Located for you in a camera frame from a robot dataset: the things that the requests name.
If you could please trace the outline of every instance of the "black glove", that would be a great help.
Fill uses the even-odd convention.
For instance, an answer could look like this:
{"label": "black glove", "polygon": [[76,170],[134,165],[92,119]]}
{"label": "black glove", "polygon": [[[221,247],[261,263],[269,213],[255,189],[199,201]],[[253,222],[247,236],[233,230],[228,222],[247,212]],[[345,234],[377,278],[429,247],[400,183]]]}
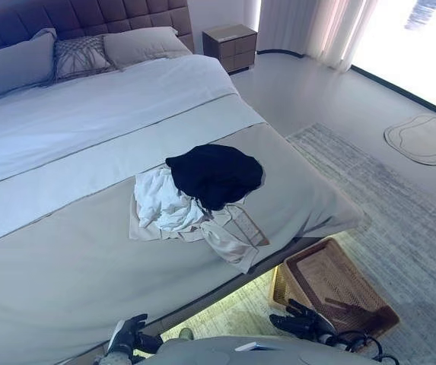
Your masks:
{"label": "black glove", "polygon": [[123,352],[124,354],[128,354],[128,357],[131,357],[133,355],[133,349],[140,343],[140,330],[145,327],[145,320],[147,318],[147,314],[141,314],[127,320],[118,333],[116,333],[108,349],[108,353]]}
{"label": "black glove", "polygon": [[293,299],[288,301],[286,310],[293,316],[275,314],[270,316],[270,322],[282,331],[309,341],[319,341],[320,337],[325,334],[336,334],[336,330],[327,319]]}

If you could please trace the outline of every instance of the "gray pillow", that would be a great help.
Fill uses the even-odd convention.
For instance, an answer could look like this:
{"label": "gray pillow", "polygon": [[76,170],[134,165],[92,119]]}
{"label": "gray pillow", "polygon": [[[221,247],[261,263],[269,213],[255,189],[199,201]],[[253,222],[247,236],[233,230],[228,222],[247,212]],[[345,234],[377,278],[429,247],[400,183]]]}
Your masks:
{"label": "gray pillow", "polygon": [[119,68],[149,59],[191,55],[174,32],[172,27],[152,27],[110,33],[104,36],[104,49]]}
{"label": "gray pillow", "polygon": [[0,49],[0,95],[52,79],[54,34],[41,30],[31,40]]}
{"label": "gray pillow", "polygon": [[56,42],[56,79],[80,78],[113,70],[104,54],[103,36]]}

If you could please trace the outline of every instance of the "headboard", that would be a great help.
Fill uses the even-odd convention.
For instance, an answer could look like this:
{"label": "headboard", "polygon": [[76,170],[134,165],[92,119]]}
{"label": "headboard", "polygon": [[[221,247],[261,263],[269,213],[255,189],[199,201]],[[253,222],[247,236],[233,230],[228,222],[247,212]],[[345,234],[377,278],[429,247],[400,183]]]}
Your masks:
{"label": "headboard", "polygon": [[187,0],[39,0],[0,9],[0,48],[53,27],[60,39],[142,27],[175,28],[194,52]]}

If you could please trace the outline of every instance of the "nightstand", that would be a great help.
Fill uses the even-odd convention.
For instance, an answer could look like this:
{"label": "nightstand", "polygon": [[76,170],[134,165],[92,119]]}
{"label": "nightstand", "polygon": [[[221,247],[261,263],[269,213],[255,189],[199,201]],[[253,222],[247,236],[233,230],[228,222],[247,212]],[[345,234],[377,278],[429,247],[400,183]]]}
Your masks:
{"label": "nightstand", "polygon": [[204,54],[218,59],[227,72],[247,70],[255,62],[256,35],[244,25],[205,30]]}

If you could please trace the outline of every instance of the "white towel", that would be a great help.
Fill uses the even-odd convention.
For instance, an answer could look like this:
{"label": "white towel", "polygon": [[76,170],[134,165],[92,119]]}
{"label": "white towel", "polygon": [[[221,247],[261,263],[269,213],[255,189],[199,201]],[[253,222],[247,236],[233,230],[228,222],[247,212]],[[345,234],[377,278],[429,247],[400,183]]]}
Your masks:
{"label": "white towel", "polygon": [[135,179],[140,227],[153,222],[160,230],[178,232],[202,221],[197,201],[176,188],[170,169],[147,171]]}

